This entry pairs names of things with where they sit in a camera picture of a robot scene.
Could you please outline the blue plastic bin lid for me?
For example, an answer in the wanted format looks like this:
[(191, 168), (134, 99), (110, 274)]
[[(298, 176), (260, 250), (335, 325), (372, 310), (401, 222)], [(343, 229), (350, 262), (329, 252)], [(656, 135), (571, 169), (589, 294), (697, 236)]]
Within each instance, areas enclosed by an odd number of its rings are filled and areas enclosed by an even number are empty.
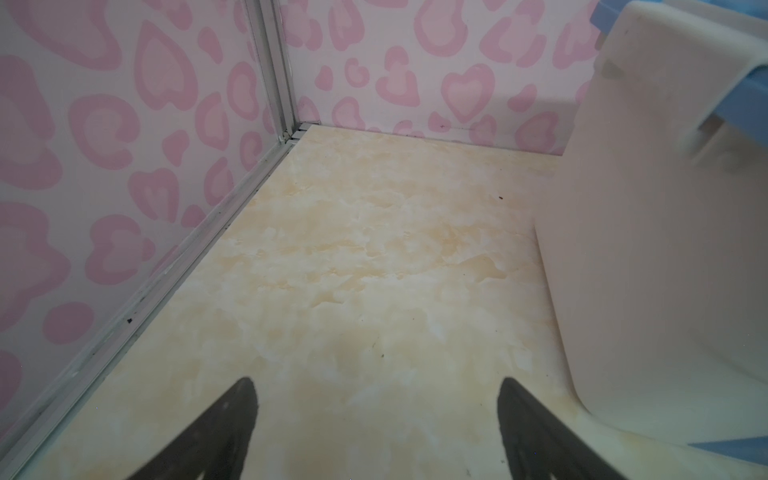
[(600, 1), (596, 65), (616, 67), (687, 146), (710, 118), (767, 144), (767, 4), (764, 1)]

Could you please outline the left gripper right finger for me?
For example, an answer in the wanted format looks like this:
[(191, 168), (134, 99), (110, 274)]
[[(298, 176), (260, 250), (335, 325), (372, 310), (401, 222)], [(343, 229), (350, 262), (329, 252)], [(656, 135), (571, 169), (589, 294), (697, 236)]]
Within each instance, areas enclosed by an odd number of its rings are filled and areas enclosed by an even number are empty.
[(623, 477), (511, 377), (501, 383), (497, 416), (514, 480)]

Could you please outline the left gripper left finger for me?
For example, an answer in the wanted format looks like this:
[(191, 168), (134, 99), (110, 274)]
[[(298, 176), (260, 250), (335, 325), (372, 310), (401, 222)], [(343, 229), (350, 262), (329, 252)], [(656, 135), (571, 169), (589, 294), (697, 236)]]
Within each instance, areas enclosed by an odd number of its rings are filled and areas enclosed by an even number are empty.
[(258, 415), (248, 377), (237, 380), (133, 479), (238, 479)]

